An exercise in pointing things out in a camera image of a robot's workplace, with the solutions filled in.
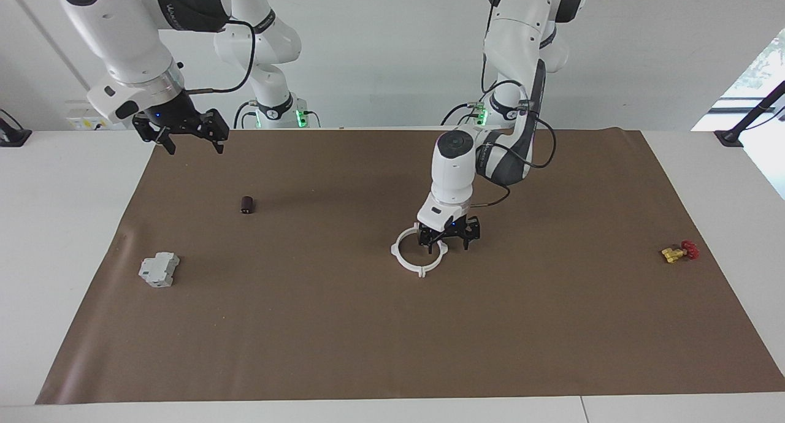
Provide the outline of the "white half-ring pipe clamp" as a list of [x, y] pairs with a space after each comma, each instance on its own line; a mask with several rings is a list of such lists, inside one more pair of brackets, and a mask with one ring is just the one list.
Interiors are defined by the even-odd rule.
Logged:
[[396, 261], [405, 270], [408, 270], [409, 272], [415, 273], [418, 276], [418, 278], [424, 278], [424, 277], [426, 277], [426, 274], [427, 274], [426, 270], [424, 269], [424, 266], [415, 265], [415, 264], [410, 263], [409, 261], [407, 261], [403, 257], [403, 254], [402, 254], [402, 252], [400, 250], [400, 246], [401, 246], [403, 240], [405, 238], [407, 238], [409, 236], [412, 236], [412, 235], [415, 235], [417, 233], [419, 233], [419, 224], [418, 223], [414, 223], [412, 225], [412, 227], [410, 227], [408, 229], [405, 229], [404, 231], [401, 231], [401, 233], [399, 233], [399, 235], [396, 237], [396, 241], [393, 242], [393, 244], [391, 245], [390, 252], [391, 252], [391, 255], [396, 258]]
[[437, 256], [437, 258], [435, 258], [434, 262], [432, 262], [431, 264], [423, 265], [422, 267], [420, 267], [420, 269], [418, 270], [418, 277], [420, 278], [425, 278], [429, 272], [436, 269], [439, 266], [439, 264], [442, 262], [443, 257], [448, 253], [449, 250], [448, 245], [445, 244], [443, 241], [441, 240], [437, 241], [435, 244], [439, 248], [439, 255]]

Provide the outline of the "brown paper table mat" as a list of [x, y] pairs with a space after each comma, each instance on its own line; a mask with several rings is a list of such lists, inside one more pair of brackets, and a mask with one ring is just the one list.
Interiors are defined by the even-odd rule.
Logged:
[[[785, 392], [638, 132], [560, 132], [468, 251], [405, 270], [437, 136], [155, 148], [37, 403]], [[699, 258], [665, 262], [684, 240]], [[171, 287], [138, 275], [158, 252]]]

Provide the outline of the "grey circuit breaker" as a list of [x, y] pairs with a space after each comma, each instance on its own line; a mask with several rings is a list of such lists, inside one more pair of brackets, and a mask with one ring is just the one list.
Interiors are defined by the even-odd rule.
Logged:
[[179, 263], [180, 258], [175, 253], [158, 252], [141, 262], [138, 275], [151, 287], [171, 287]]

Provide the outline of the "white wall power strip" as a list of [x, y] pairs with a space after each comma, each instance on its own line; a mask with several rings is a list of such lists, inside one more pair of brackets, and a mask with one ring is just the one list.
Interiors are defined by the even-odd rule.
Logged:
[[104, 118], [93, 106], [83, 100], [68, 100], [65, 102], [66, 121], [76, 131], [122, 131], [126, 129], [123, 123], [112, 123]]

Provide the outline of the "black table mount bracket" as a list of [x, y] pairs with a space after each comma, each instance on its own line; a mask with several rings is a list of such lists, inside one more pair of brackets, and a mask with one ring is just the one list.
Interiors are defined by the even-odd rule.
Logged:
[[0, 108], [0, 147], [22, 147], [31, 135], [32, 130], [25, 129], [14, 116]]

